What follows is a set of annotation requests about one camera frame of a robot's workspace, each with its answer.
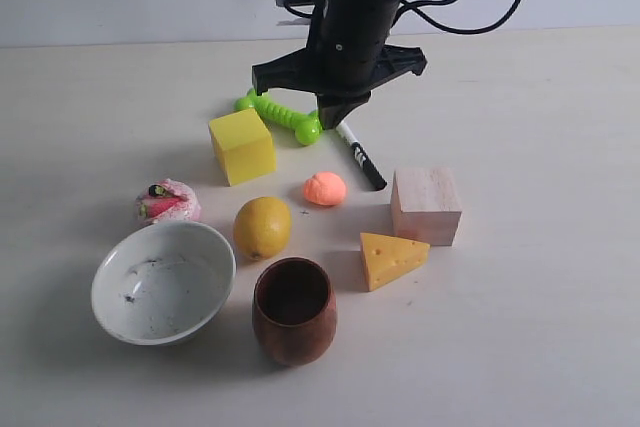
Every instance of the marker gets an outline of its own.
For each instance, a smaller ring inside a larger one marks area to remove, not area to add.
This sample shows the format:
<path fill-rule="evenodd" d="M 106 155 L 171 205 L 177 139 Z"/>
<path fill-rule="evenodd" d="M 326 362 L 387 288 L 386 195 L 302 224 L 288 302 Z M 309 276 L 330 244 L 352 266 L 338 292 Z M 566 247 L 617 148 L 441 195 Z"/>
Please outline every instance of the marker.
<path fill-rule="evenodd" d="M 371 159 L 344 120 L 336 127 L 336 132 L 338 132 L 338 135 L 345 141 L 353 152 L 353 157 L 356 159 L 356 162 L 358 162 L 358 165 L 364 172 L 364 175 L 369 179 L 374 190 L 383 190 L 387 186 L 387 181 L 384 180 L 382 175 L 380 175 L 380 172 L 378 172 L 376 166 L 373 165 L 373 162 L 371 162 Z"/>

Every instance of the wooden block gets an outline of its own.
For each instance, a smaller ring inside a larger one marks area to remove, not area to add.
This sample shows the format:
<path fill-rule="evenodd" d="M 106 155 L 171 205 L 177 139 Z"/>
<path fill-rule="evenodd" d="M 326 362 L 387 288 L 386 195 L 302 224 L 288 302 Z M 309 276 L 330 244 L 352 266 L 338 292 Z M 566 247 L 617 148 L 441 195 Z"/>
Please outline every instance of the wooden block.
<path fill-rule="evenodd" d="M 393 229 L 397 237 L 450 246 L 462 208 L 448 168 L 401 168 L 393 176 Z"/>
<path fill-rule="evenodd" d="M 367 288 L 371 292 L 427 261 L 429 244 L 378 234 L 360 234 Z"/>
<path fill-rule="evenodd" d="M 271 132 L 255 109 L 246 109 L 209 122 L 216 158 L 229 185 L 254 179 L 276 170 Z"/>

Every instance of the orange foam ball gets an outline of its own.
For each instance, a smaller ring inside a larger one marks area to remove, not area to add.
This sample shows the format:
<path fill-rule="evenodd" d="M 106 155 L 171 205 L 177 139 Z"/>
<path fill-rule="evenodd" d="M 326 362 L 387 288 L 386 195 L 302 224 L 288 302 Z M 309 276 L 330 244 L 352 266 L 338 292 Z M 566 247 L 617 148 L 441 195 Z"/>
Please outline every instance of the orange foam ball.
<path fill-rule="evenodd" d="M 318 172 L 304 183 L 304 198 L 318 205 L 338 205 L 347 197 L 347 184 L 333 172 Z"/>

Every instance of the brown wooden cup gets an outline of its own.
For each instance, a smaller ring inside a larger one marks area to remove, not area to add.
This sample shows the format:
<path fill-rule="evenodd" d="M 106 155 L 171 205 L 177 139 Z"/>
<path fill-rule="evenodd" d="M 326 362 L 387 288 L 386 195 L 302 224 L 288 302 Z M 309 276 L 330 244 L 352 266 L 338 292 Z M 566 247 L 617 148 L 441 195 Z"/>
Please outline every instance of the brown wooden cup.
<path fill-rule="evenodd" d="M 290 257 L 260 275 L 253 294 L 253 331 L 276 362 L 299 366 L 326 352 L 336 332 L 336 298 L 315 262 Z"/>

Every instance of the lemon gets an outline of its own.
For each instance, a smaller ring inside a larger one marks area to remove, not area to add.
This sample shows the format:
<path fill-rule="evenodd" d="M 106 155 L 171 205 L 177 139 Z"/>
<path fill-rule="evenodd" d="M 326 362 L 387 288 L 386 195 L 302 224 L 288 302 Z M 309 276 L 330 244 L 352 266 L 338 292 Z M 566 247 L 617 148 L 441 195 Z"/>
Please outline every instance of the lemon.
<path fill-rule="evenodd" d="M 287 246 L 291 212 L 277 197 L 258 197 L 242 206 L 233 223 L 233 240 L 251 260 L 273 257 Z"/>

